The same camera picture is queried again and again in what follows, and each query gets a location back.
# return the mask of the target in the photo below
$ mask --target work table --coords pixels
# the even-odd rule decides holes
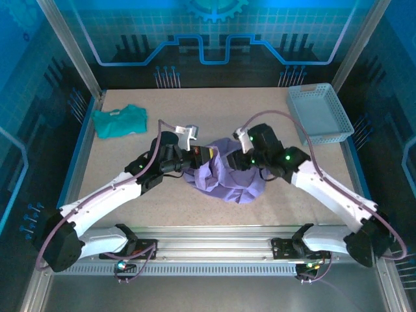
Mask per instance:
[[[157,120],[170,125],[199,127],[195,144],[232,137],[236,128],[259,111],[278,109],[289,113],[287,88],[204,88],[159,90],[109,90],[102,111],[122,109],[128,104],[148,112],[148,132],[106,140],[94,138],[80,197],[107,184],[131,161],[148,151],[157,136]],[[301,146],[293,123],[275,114],[261,116],[250,126],[265,122],[273,127],[283,146]],[[314,146],[318,163],[332,177],[352,189],[345,159],[338,143]],[[250,204],[226,203],[208,197],[184,179],[164,178],[145,195],[125,203],[95,226],[124,223],[139,226],[278,226],[343,224],[316,199],[282,179],[266,184],[265,192]]]

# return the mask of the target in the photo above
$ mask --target light blue basket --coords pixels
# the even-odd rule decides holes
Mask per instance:
[[[312,145],[345,141],[354,128],[337,94],[329,83],[291,86],[287,106],[308,133]],[[307,145],[303,132],[296,127],[300,142]]]

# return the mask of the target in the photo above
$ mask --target glass panel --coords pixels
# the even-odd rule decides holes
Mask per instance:
[[[390,214],[411,249],[399,261],[404,286],[415,286],[416,2],[392,0],[339,92],[356,133],[370,195]],[[414,290],[408,289],[415,303]]]
[[[373,0],[58,0],[102,88],[330,82]]]
[[[57,206],[91,96],[36,1],[0,5],[0,306],[18,311],[35,209]]]

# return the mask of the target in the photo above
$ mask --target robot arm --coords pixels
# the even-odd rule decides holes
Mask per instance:
[[[249,130],[238,129],[235,138],[240,140],[242,149],[227,157],[230,167],[236,170],[253,166],[260,170],[265,168],[315,197],[347,225],[347,230],[336,233],[312,224],[302,227],[291,244],[291,248],[301,256],[320,250],[343,252],[358,263],[371,267],[375,259],[392,245],[390,232],[362,208],[365,205],[381,215],[376,203],[347,189],[323,170],[319,170],[319,174],[308,154],[296,147],[284,148],[271,127],[262,123]]]
[[[141,155],[126,166],[124,172],[95,192],[64,205],[59,210],[42,210],[32,238],[32,244],[38,251],[57,224],[68,218],[56,230],[43,254],[43,258],[55,272],[66,270],[79,258],[89,255],[113,253],[128,256],[137,250],[136,235],[123,224],[117,224],[110,229],[90,227],[119,206],[142,196],[160,184],[165,173],[179,172],[185,168],[197,169],[212,158],[212,149],[190,145],[189,140],[196,139],[197,131],[194,126],[177,127],[176,130],[185,139],[180,140],[172,132],[162,132],[161,145],[157,149],[155,161],[140,177],[134,178],[148,165],[155,153],[156,139],[153,140],[150,150],[145,153],[148,157],[145,157],[145,154]],[[94,199],[86,202],[80,209],[79,205],[91,196],[95,196]]]

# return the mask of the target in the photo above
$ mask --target purple cloth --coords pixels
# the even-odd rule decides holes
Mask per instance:
[[[214,157],[198,170],[184,171],[185,180],[204,194],[226,202],[250,203],[265,191],[266,181],[258,168],[237,171],[228,166],[227,155],[241,149],[239,142],[222,138],[208,145]]]

